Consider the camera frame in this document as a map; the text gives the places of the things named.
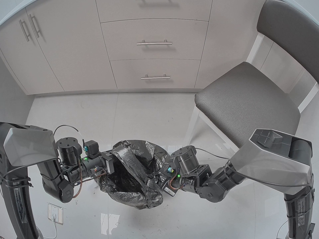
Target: drawer handle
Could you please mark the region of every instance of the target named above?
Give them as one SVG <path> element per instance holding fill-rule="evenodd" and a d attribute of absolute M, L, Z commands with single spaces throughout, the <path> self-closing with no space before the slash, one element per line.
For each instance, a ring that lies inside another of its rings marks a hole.
<path fill-rule="evenodd" d="M 24 28 L 24 26 L 23 26 L 23 23 L 25 24 L 26 22 L 19 20 L 19 23 L 20 23 L 20 26 L 21 26 L 21 28 L 22 28 L 23 34 L 24 34 L 24 36 L 26 37 L 26 41 L 29 42 L 29 41 L 30 41 L 30 40 L 29 40 L 30 34 L 28 34 L 28 35 L 26 34 L 26 30 L 25 30 L 25 28 Z"/>
<path fill-rule="evenodd" d="M 147 74 L 145 74 L 145 77 L 141 77 L 141 80 L 154 80 L 154 79 L 170 79 L 170 76 L 166 76 L 166 74 L 164 74 L 164 76 L 158 76 L 158 77 L 148 77 Z"/>
<path fill-rule="evenodd" d="M 39 36 L 40 30 L 37 30 L 37 29 L 36 29 L 35 24 L 34 24 L 34 21 L 33 21 L 33 18 L 35 18 L 35 16 L 31 16 L 31 14 L 29 14 L 29 21 L 30 21 L 30 24 L 31 24 L 31 26 L 32 26 L 32 30 L 33 30 L 35 36 L 36 36 L 37 38 L 39 38 L 39 37 L 40 37 L 40 36 Z"/>
<path fill-rule="evenodd" d="M 166 39 L 164 40 L 164 42 L 145 42 L 145 40 L 143 40 L 142 42 L 138 42 L 136 45 L 172 45 L 172 42 L 168 42 Z"/>

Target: plastic bag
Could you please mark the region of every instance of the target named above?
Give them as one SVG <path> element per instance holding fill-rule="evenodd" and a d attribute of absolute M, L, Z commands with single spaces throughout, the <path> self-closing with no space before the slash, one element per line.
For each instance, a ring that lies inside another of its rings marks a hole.
<path fill-rule="evenodd" d="M 169 154 L 160 146 L 141 140 L 118 142 L 111 153 L 116 157 L 114 173 L 97 181 L 101 191 L 140 210 L 160 205 L 161 186 L 166 180 L 160 170 L 169 163 Z"/>

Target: gray upholstered cushion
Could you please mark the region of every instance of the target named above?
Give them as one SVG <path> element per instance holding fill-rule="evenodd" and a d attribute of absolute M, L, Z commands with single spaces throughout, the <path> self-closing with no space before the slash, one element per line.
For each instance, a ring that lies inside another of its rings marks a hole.
<path fill-rule="evenodd" d="M 319 81 L 319 26 L 307 15 L 286 2 L 266 0 L 257 31 L 281 46 Z"/>
<path fill-rule="evenodd" d="M 239 148 L 257 128 L 295 134 L 300 119 L 287 94 L 247 62 L 196 94 L 195 104 Z"/>

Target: chair seat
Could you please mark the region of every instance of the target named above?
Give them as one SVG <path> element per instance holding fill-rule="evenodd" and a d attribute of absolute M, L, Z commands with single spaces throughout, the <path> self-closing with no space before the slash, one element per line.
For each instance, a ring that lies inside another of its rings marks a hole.
<path fill-rule="evenodd" d="M 257 128 L 294 135 L 300 120 L 288 95 L 247 62 L 196 94 L 195 104 L 239 148 Z"/>

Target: gray chair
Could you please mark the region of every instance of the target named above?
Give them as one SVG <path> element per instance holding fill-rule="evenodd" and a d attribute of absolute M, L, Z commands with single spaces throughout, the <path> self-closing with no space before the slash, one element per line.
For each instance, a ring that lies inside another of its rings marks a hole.
<path fill-rule="evenodd" d="M 257 128 L 295 134 L 300 113 L 319 90 L 314 85 L 297 107 L 268 77 L 251 65 L 267 36 L 318 82 L 319 26 L 295 7 L 266 0 L 257 23 L 258 35 L 246 62 L 195 95 L 195 107 L 183 142 L 189 145 L 197 118 L 203 119 L 236 152 Z"/>

